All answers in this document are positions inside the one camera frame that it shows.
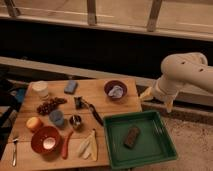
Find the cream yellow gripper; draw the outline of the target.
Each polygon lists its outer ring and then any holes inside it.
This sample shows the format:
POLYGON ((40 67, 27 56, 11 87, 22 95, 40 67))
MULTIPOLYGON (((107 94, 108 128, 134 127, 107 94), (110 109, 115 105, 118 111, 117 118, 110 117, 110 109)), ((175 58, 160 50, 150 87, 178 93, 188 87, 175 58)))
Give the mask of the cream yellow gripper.
POLYGON ((168 113, 172 111, 173 97, 162 92, 158 88, 153 88, 153 87, 146 88, 145 91, 140 94, 139 98, 141 102, 157 99, 164 103, 166 111, 168 113))

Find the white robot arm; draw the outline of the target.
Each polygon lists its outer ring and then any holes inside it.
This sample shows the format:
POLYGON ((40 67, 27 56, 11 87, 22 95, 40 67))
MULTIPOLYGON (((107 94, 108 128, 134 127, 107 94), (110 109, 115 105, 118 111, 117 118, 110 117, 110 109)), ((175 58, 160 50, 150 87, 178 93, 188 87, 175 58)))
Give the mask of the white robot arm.
POLYGON ((161 72, 156 82, 140 94, 141 102, 155 98, 163 102, 170 113, 174 100, 187 84, 213 93, 213 67, 200 52, 168 55, 161 62, 161 72))

